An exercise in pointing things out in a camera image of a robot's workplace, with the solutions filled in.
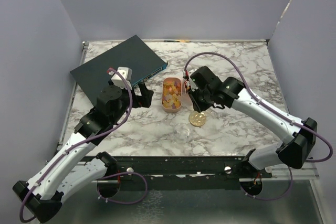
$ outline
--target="orange container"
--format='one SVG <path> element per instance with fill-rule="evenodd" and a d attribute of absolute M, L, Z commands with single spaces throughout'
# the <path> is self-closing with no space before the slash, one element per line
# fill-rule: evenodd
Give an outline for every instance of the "orange container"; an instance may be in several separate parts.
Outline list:
<path fill-rule="evenodd" d="M 177 83 L 177 86 L 174 86 L 174 85 L 166 85 L 166 83 Z M 171 92 L 174 92 L 175 94 L 171 95 L 171 94 L 168 94 L 169 96 L 171 96 L 171 99 L 168 99 L 168 101 L 166 101 L 167 97 L 165 97 L 164 93 L 165 93 L 165 89 L 167 87 L 165 86 L 171 86 L 172 89 L 171 89 Z M 176 77 L 168 77 L 168 78 L 165 78 L 163 80 L 163 83 L 162 83 L 162 108 L 165 112 L 177 112 L 181 109 L 181 94 L 182 94 L 182 82 L 179 78 L 176 78 Z"/>

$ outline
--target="container with food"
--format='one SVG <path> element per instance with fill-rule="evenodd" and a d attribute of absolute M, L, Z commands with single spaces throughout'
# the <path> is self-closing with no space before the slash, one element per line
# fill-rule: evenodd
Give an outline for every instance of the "container with food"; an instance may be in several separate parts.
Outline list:
<path fill-rule="evenodd" d="M 166 112 L 177 112 L 181 109 L 182 83 L 179 78 L 168 77 L 162 84 L 162 107 Z"/>

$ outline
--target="gray backdrop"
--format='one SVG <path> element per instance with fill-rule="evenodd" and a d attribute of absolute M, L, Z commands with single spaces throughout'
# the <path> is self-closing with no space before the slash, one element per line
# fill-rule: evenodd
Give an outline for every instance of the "gray backdrop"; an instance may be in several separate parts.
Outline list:
<path fill-rule="evenodd" d="M 287 106 L 318 121 L 318 131 L 336 149 L 336 0 L 293 0 L 269 43 Z M 328 149 L 318 140 L 314 156 Z M 325 195 L 336 209 L 336 157 L 318 164 Z"/>
<path fill-rule="evenodd" d="M 0 0 L 0 223 L 20 223 L 17 180 L 51 158 L 81 40 L 60 0 Z"/>
<path fill-rule="evenodd" d="M 83 40 L 270 39 L 289 0 L 62 0 Z"/>

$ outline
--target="white marble surface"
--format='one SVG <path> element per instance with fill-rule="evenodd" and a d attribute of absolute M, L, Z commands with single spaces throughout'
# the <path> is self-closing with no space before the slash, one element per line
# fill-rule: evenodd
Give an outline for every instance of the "white marble surface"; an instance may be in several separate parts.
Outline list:
<path fill-rule="evenodd" d="M 85 62 L 117 45 L 118 42 L 91 42 Z M 245 155 L 250 149 L 271 144 L 277 137 L 248 116 L 233 109 L 206 111 L 206 123 L 193 127 L 189 142 L 174 139 L 173 128 L 187 123 L 192 106 L 183 104 L 176 114 L 161 108 L 162 81 L 166 77 L 182 77 L 189 57 L 199 52 L 213 51 L 229 56 L 240 68 L 250 87 L 273 105 L 285 110 L 279 83 L 264 42 L 147 42 L 168 67 L 146 85 L 154 91 L 149 109 L 133 109 L 127 123 L 106 137 L 88 155 L 107 151 L 111 155 L 130 156 L 208 156 Z M 191 62 L 190 68 L 208 66 L 222 80 L 228 76 L 238 78 L 234 68 L 217 56 L 201 56 Z M 78 87 L 71 110 L 65 139 L 73 132 L 80 118 L 92 107 L 89 99 Z"/>

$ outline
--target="pink plastic container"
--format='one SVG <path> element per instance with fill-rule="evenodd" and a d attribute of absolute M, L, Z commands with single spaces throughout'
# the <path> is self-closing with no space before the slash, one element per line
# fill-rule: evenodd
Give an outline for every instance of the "pink plastic container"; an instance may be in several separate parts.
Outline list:
<path fill-rule="evenodd" d="M 163 83 L 166 82 L 166 81 L 175 81 L 177 83 L 180 83 L 180 87 L 182 88 L 182 83 L 181 83 L 181 80 L 179 78 L 176 78 L 176 77 L 168 77 L 166 79 L 163 80 Z M 161 105 L 162 105 L 162 108 L 165 112 L 170 112 L 170 113 L 174 113 L 174 112 L 177 112 L 181 109 L 181 106 L 182 106 L 182 103 L 179 107 L 177 107 L 176 109 L 169 109 L 169 108 L 166 108 L 165 106 L 163 106 L 163 101 L 164 101 L 164 96 L 163 96 L 163 83 L 162 83 L 162 99 L 161 99 Z"/>

